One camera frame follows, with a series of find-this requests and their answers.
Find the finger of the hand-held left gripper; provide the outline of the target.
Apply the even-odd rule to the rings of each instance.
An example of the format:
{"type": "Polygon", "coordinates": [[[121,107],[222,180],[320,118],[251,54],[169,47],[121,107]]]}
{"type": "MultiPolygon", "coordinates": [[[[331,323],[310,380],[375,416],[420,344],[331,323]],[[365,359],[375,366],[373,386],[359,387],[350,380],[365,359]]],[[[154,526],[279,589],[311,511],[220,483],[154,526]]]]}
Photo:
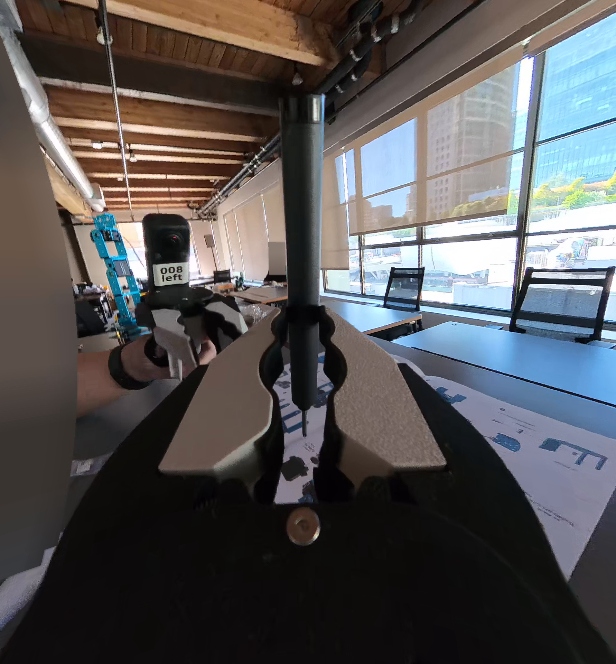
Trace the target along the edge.
{"type": "Polygon", "coordinates": [[[183,380],[198,366],[200,337],[190,336],[178,310],[152,310],[153,334],[166,351],[171,378],[183,380]]]}
{"type": "Polygon", "coordinates": [[[224,295],[213,295],[205,304],[203,327],[217,354],[245,334],[248,329],[235,299],[224,295]]]}

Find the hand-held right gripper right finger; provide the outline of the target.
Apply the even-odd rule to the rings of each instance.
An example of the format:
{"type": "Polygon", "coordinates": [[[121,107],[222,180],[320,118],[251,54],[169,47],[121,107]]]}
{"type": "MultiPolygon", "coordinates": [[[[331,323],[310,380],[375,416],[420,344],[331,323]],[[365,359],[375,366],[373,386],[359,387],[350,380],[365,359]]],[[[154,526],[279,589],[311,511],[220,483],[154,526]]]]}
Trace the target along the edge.
{"type": "Polygon", "coordinates": [[[369,477],[441,471],[445,457],[398,363],[328,307],[320,309],[324,372],[332,382],[320,450],[320,492],[369,477]]]}

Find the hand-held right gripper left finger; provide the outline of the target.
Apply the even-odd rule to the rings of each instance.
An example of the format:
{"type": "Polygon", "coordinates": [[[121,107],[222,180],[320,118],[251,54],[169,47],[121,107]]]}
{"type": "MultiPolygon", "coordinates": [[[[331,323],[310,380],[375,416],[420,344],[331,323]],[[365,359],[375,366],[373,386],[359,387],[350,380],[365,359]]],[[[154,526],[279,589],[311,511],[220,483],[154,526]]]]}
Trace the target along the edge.
{"type": "Polygon", "coordinates": [[[210,363],[159,471],[237,479],[256,501],[273,501],[285,440],[273,389],[284,370],[285,313],[274,309],[210,363]]]}

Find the black screwdriver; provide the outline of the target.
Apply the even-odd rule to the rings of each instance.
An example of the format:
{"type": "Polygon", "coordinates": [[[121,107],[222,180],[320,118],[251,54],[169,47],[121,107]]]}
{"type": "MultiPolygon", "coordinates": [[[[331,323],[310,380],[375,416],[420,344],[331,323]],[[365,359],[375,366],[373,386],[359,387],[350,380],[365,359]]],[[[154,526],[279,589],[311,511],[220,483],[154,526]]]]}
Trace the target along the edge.
{"type": "Polygon", "coordinates": [[[303,436],[317,400],[324,107],[322,94],[289,96],[280,103],[291,394],[301,411],[303,436]]]}

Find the person's left forearm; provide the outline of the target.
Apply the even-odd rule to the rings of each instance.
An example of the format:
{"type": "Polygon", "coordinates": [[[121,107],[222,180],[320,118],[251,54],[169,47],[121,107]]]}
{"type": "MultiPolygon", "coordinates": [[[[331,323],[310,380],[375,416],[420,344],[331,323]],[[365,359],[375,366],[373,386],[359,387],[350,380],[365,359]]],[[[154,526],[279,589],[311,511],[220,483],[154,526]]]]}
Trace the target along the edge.
{"type": "Polygon", "coordinates": [[[110,374],[110,354],[110,351],[78,353],[77,418],[113,403],[123,395],[122,387],[110,374]]]}

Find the desk with wooden edge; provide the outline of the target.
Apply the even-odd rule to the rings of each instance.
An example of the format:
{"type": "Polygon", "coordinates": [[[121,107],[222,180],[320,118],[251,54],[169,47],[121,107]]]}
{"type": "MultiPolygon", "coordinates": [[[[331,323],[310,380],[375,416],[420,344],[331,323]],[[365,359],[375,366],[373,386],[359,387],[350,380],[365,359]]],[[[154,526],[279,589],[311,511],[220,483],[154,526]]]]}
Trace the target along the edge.
{"type": "Polygon", "coordinates": [[[418,311],[399,311],[370,304],[321,298],[320,303],[364,334],[412,325],[421,320],[418,311]]]}

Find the dark desk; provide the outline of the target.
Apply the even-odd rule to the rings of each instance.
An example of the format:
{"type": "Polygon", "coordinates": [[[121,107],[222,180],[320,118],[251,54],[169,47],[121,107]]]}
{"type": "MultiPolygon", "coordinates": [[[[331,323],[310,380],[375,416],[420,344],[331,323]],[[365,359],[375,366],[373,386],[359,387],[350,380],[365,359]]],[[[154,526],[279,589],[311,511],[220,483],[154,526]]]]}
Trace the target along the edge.
{"type": "MultiPolygon", "coordinates": [[[[377,342],[428,375],[448,378],[506,403],[616,439],[615,407],[412,347],[377,342]]],[[[157,382],[77,419],[74,458],[85,460],[112,452],[176,384],[174,380],[157,382]]],[[[570,586],[616,652],[616,489],[570,577],[570,586]]]]}

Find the person's left hand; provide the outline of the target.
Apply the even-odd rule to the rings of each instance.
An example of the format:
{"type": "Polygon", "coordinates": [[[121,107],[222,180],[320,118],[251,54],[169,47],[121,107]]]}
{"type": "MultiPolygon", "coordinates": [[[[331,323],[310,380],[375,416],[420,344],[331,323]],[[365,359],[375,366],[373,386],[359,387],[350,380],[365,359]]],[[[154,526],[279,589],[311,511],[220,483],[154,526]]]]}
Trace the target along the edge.
{"type": "MultiPolygon", "coordinates": [[[[124,372],[139,382],[150,382],[154,380],[165,380],[171,378],[169,367],[158,367],[146,355],[146,346],[154,341],[152,334],[140,336],[135,341],[123,347],[121,362],[124,372]]],[[[209,364],[217,351],[213,342],[204,337],[198,354],[198,365],[209,364]]]]}

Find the black wristband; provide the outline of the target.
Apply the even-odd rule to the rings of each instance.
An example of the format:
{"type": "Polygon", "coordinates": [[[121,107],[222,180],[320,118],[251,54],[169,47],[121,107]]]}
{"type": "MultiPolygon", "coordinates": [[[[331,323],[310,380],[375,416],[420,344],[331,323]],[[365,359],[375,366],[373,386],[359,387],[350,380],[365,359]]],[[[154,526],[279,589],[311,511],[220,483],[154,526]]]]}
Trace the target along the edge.
{"type": "Polygon", "coordinates": [[[111,378],[117,385],[127,391],[137,391],[146,388],[151,381],[140,381],[130,376],[123,367],[122,352],[131,343],[119,345],[113,348],[108,355],[108,370],[111,378]]]}

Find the black ceiling pipes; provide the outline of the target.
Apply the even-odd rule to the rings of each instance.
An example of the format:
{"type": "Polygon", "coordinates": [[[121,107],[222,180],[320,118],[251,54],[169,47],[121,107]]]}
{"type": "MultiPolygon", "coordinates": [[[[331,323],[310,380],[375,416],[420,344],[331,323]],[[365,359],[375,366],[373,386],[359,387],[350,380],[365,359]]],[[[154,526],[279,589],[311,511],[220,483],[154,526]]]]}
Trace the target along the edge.
{"type": "MultiPolygon", "coordinates": [[[[380,19],[381,1],[362,1],[362,11],[356,16],[354,26],[356,40],[351,49],[337,63],[332,71],[313,90],[314,94],[324,95],[325,110],[333,107],[339,95],[344,94],[352,83],[359,80],[372,60],[373,46],[389,35],[396,34],[400,29],[399,13],[380,19]]],[[[234,189],[241,186],[247,177],[253,176],[263,162],[267,161],[279,149],[280,136],[277,134],[263,145],[257,153],[244,163],[242,169],[221,189],[213,194],[208,202],[199,207],[191,207],[195,219],[209,219],[215,208],[234,189]]]]}

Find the open instruction manual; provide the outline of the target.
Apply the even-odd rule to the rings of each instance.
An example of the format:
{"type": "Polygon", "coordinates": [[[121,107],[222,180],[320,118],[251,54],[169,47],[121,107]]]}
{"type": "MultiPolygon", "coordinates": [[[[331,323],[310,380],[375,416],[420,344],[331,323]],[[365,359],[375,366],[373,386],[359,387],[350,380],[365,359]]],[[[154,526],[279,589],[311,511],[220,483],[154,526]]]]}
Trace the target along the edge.
{"type": "MultiPolygon", "coordinates": [[[[525,492],[561,571],[570,578],[616,488],[616,440],[504,403],[452,380],[427,376],[398,355],[394,360],[425,379],[487,440],[525,492]]],[[[301,413],[291,400],[289,365],[273,387],[285,440],[276,503],[317,502],[313,471],[319,463],[333,389],[323,367],[324,354],[320,354],[318,399],[309,411],[307,437],[301,434],[301,413]]]]}

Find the large window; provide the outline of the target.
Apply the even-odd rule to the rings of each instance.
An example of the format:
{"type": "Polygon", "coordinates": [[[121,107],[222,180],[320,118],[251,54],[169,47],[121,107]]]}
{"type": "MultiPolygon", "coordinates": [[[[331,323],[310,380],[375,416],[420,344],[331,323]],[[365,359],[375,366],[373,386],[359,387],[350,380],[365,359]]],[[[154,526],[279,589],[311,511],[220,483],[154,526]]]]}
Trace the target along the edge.
{"type": "Polygon", "coordinates": [[[327,291],[510,311],[527,268],[615,267],[616,11],[535,56],[498,58],[334,158],[348,268],[327,291]]]}

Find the white ceiling duct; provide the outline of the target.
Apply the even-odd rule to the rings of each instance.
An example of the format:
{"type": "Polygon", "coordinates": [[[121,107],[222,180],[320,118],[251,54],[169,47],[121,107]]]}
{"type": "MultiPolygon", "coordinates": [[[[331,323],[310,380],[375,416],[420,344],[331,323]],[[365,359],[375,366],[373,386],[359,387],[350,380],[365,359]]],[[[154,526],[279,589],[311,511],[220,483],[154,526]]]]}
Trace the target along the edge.
{"type": "Polygon", "coordinates": [[[40,144],[49,158],[97,213],[105,210],[99,185],[88,181],[53,119],[46,92],[25,55],[16,33],[22,31],[22,21],[14,1],[0,1],[0,35],[22,91],[30,119],[40,144]]]}

